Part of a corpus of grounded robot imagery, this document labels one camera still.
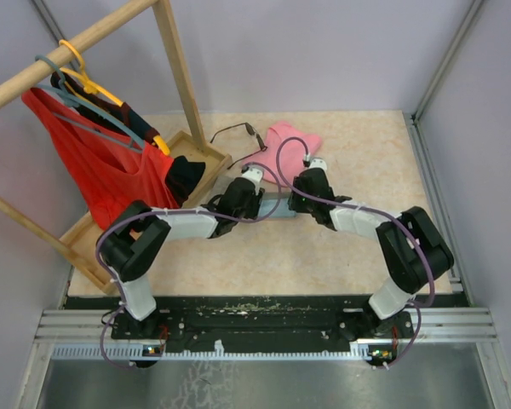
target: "cable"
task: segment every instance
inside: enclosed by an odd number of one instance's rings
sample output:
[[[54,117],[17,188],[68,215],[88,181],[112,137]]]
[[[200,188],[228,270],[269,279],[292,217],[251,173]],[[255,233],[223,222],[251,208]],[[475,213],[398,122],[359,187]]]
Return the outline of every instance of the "cable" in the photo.
[[[216,200],[217,200],[217,199],[221,199],[221,197],[222,197],[222,196],[223,196],[223,194],[221,194],[221,193],[219,193],[219,194],[217,194],[217,195],[215,195],[215,196],[212,196],[212,199],[210,199],[210,200],[208,201],[208,204],[207,204],[207,205],[215,205]]]
[[[124,304],[121,304],[119,305],[119,308],[116,309],[113,314],[110,316],[110,319],[106,322],[106,324],[104,325],[104,329],[102,330],[102,333],[100,334],[100,342],[99,342],[99,347],[100,347],[100,354],[102,355],[102,358],[104,358],[104,360],[110,364],[110,365],[113,365],[115,366],[116,368],[118,369],[134,369],[135,368],[135,364],[133,362],[130,362],[129,363],[129,366],[125,366],[125,365],[119,365],[117,363],[115,363],[113,360],[111,360],[110,358],[108,358],[108,354],[106,353],[106,349],[104,348],[104,337],[106,336],[106,331],[108,328],[110,328],[112,326],[112,322],[116,319],[116,317],[118,315],[120,315],[123,311],[125,310],[125,305]]]
[[[403,351],[401,351],[395,360],[393,360],[390,363],[384,363],[383,366],[372,366],[371,368],[374,369],[390,369],[392,366],[396,365],[401,359],[403,359],[404,356],[407,355],[409,350],[412,348],[413,344],[415,343],[416,338],[418,337],[418,333],[420,332],[420,327],[422,326],[422,311],[420,310],[420,307],[418,307],[417,304],[413,302],[409,302],[410,305],[412,305],[416,310],[416,316],[418,317],[418,322],[416,323],[416,329],[415,332],[412,334],[411,339],[409,340],[409,343],[405,346]]]
[[[263,220],[265,220],[268,217],[270,217],[274,213],[274,211],[278,208],[278,206],[280,205],[280,200],[281,200],[281,196],[282,196],[282,194],[281,194],[282,193],[282,187],[280,186],[280,182],[279,182],[278,176],[273,172],[273,170],[271,168],[269,168],[268,166],[266,166],[264,164],[259,164],[257,162],[250,162],[247,165],[251,165],[251,164],[256,165],[256,166],[261,166],[264,170],[269,172],[269,174],[276,181],[276,184],[277,184],[277,187],[278,187],[278,199],[276,201],[276,204],[264,216],[258,217],[255,220],[246,220],[246,219],[239,219],[239,218],[233,217],[233,216],[222,215],[221,213],[216,213],[214,211],[209,211],[209,210],[196,210],[196,209],[151,210],[151,211],[146,211],[144,213],[140,213],[139,215],[136,215],[136,216],[128,217],[127,219],[121,221],[120,223],[117,223],[117,224],[114,224],[114,225],[110,226],[106,231],[104,231],[104,233],[102,233],[102,235],[96,241],[96,249],[95,249],[96,261],[100,264],[100,266],[102,268],[104,268],[105,271],[107,271],[113,277],[112,282],[117,284],[117,287],[118,287],[118,290],[119,290],[119,296],[121,297],[121,302],[119,303],[119,308],[112,314],[110,319],[106,322],[106,324],[104,325],[104,329],[102,330],[102,333],[100,335],[100,353],[102,354],[102,357],[104,358],[104,360],[106,362],[111,363],[115,367],[121,368],[121,369],[133,368],[133,366],[122,366],[122,365],[116,364],[115,362],[110,360],[110,358],[108,358],[108,356],[106,354],[106,351],[105,351],[105,348],[104,348],[104,338],[105,338],[106,330],[110,327],[110,325],[112,324],[113,320],[122,311],[124,311],[126,309],[126,306],[127,306],[127,298],[125,297],[125,293],[123,291],[123,287],[119,284],[120,278],[119,278],[118,274],[114,270],[109,268],[107,266],[107,264],[104,262],[104,260],[102,260],[102,258],[100,257],[100,249],[101,249],[102,244],[104,243],[104,241],[113,232],[115,232],[119,228],[121,228],[121,227],[123,227],[123,226],[125,226],[125,225],[127,225],[127,224],[129,224],[129,223],[131,223],[133,221],[135,221],[135,220],[140,220],[140,219],[143,219],[144,217],[148,217],[148,216],[166,216],[166,215],[169,215],[169,214],[174,214],[174,215],[195,215],[195,214],[200,214],[200,215],[206,215],[206,216],[220,217],[220,218],[223,218],[223,219],[232,220],[234,222],[239,222],[239,223],[249,223],[250,224],[250,223],[262,222]]]
[[[403,224],[401,224],[401,222],[398,219],[396,219],[394,216],[390,215],[386,211],[373,209],[373,208],[367,207],[367,206],[358,206],[355,204],[346,204],[346,203],[334,202],[332,200],[322,199],[317,196],[313,196],[312,194],[304,193],[303,191],[294,187],[293,184],[291,184],[286,179],[286,177],[284,176],[284,173],[282,172],[282,168],[280,167],[280,153],[282,152],[282,149],[284,148],[285,144],[288,143],[289,141],[299,141],[305,147],[305,154],[307,156],[309,155],[307,143],[303,139],[298,138],[297,136],[291,136],[291,137],[283,140],[282,143],[278,146],[278,151],[276,152],[276,167],[277,167],[278,175],[284,181],[286,187],[289,187],[292,192],[295,192],[307,199],[311,199],[311,200],[314,200],[314,201],[320,202],[320,203],[325,203],[327,205],[332,205],[332,206],[337,206],[337,207],[345,207],[347,209],[363,210],[363,211],[373,213],[373,214],[376,214],[379,216],[384,216],[388,220],[390,220],[390,222],[395,224],[399,228],[399,230],[401,230],[401,232],[405,235],[405,237],[412,243],[416,254],[420,258],[420,261],[422,262],[424,270],[426,270],[426,275],[428,277],[428,284],[429,284],[428,299],[426,300],[425,303],[416,302],[416,301],[413,301],[412,303],[416,304],[418,307],[424,307],[424,308],[431,307],[431,305],[433,304],[433,300],[435,298],[435,282],[433,279],[432,269],[430,268],[429,263],[428,263],[428,259],[426,258],[426,255],[422,251],[421,246],[416,242],[415,236],[413,236],[412,233]]]
[[[392,327],[392,337],[393,337],[392,350],[394,352],[396,352],[398,350],[399,339],[398,339],[398,328],[395,325]]]
[[[161,354],[164,352],[164,343],[166,343],[169,339],[169,327],[166,325],[160,325],[159,328],[162,329],[159,334],[159,345],[161,345]]]
[[[251,136],[254,136],[255,137],[255,140],[257,141],[257,145],[259,145],[259,151],[255,151],[253,153],[250,153],[246,156],[243,156],[242,158],[240,159],[237,159],[235,160],[232,164],[230,164],[229,166],[227,166],[227,170],[230,170],[235,164],[237,164],[238,162],[240,162],[241,160],[245,160],[247,158],[249,158],[250,156],[254,156],[256,153],[259,153],[259,152],[265,152],[268,148],[268,146],[265,145],[265,142],[262,140],[261,136],[259,135],[259,132],[256,131],[256,129],[250,125],[249,123],[247,122],[241,122],[240,124],[235,124],[235,125],[231,125],[231,126],[227,126],[226,128],[223,128],[221,130],[218,130],[214,136],[212,136],[212,138],[210,139],[210,143],[213,143],[214,142],[214,139],[217,137],[218,134],[220,134],[221,132],[225,131],[225,130],[231,130],[233,128],[237,128],[238,126],[241,126],[241,125],[244,125],[244,127],[246,128],[246,132],[248,132],[249,135]]]
[[[110,315],[111,313],[113,313],[115,311],[115,309],[111,309],[110,311],[108,311],[107,313],[104,313],[101,317],[100,317],[100,323],[102,325],[106,325],[106,322],[104,322],[104,317],[107,317],[108,315]]]

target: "pink cloth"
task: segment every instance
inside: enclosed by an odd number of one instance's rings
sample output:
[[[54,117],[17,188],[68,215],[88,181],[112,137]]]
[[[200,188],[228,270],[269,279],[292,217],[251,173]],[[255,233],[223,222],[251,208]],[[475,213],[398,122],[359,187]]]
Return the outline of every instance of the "pink cloth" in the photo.
[[[256,153],[254,156],[243,161],[243,164],[249,162],[260,162],[267,165],[273,170],[274,173],[280,177],[276,168],[276,152],[278,146],[284,139],[288,139],[290,136],[298,136],[302,138],[308,145],[308,151],[311,156],[318,151],[320,145],[322,145],[322,138],[315,134],[304,134],[299,130],[296,130],[291,124],[286,121],[279,121],[271,126],[267,131],[267,139],[265,145],[268,149],[265,152]],[[282,152],[280,153],[280,169],[286,179],[293,183],[293,178],[298,176],[305,168],[303,166],[303,156],[305,156],[305,148],[299,141],[291,141],[286,143]],[[263,179],[275,183],[274,178],[265,172]]]

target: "metal sheet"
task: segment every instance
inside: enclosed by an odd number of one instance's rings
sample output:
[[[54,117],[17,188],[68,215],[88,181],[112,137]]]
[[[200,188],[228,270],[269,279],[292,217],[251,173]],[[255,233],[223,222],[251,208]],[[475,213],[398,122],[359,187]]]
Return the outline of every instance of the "metal sheet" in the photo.
[[[363,362],[160,362],[120,371],[52,361],[39,409],[492,408],[474,345],[416,345],[389,372]]]

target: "wooden tray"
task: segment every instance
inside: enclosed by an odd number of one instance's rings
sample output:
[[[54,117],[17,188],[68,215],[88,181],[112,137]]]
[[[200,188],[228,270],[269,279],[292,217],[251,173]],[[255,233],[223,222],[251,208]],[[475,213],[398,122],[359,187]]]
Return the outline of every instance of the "wooden tray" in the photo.
[[[206,163],[203,178],[182,206],[184,208],[194,207],[212,188],[216,177],[231,164],[231,155],[222,153],[209,145],[205,147],[204,151],[199,150],[192,137],[183,130],[174,135],[167,144],[170,148],[170,156],[173,158],[184,155],[190,161]],[[85,277],[105,294],[114,294],[116,286],[110,282],[110,275],[95,258],[95,244],[101,234],[102,230],[96,225],[91,214],[86,213],[60,238],[60,241],[78,257],[84,259],[83,265],[78,264],[76,267]]]

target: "blue hanger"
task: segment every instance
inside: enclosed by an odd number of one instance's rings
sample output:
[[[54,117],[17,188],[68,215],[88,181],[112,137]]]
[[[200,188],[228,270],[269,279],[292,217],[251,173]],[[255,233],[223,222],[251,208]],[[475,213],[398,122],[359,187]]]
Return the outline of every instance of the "blue hanger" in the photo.
[[[49,85],[37,85],[36,88],[45,89],[47,91],[56,93],[65,102],[65,105],[67,107],[79,107],[80,105],[82,105],[82,106],[90,109],[91,111],[95,112],[99,116],[103,117],[106,121],[110,122],[111,124],[114,124],[117,128],[119,128],[126,136],[128,136],[130,138],[130,143],[126,144],[121,141],[118,141],[117,139],[114,139],[108,135],[104,135],[103,133],[101,133],[98,130],[92,130],[91,128],[89,128],[85,125],[81,125],[81,124],[77,123],[76,121],[73,121],[67,117],[64,117],[63,115],[53,112],[53,114],[57,118],[67,121],[68,123],[73,124],[74,126],[77,126],[78,128],[87,130],[95,135],[98,135],[98,136],[104,138],[104,139],[115,142],[122,147],[126,147],[126,148],[128,148],[132,151],[138,152],[138,153],[142,152],[142,150],[144,149],[144,144],[145,144],[145,142],[142,140],[142,138],[140,138],[135,132],[133,132],[131,129],[129,129],[127,126],[125,126],[125,124],[123,122],[114,118],[108,112],[104,111],[103,109],[100,109],[99,107],[97,107],[89,102],[86,102],[80,98],[77,98],[75,95],[70,94],[66,90],[65,85],[64,85],[66,78],[65,78],[63,72],[59,69],[59,67],[52,60],[50,60],[49,58],[47,58],[43,55],[37,55],[36,60],[42,60],[42,61],[46,62],[49,66],[51,66],[51,68],[53,68],[59,74],[59,78],[60,78],[60,81],[59,81],[60,88],[59,89],[55,88],[55,87],[51,87]],[[140,147],[140,149],[133,146],[134,142],[136,143],[136,145],[138,145]]]

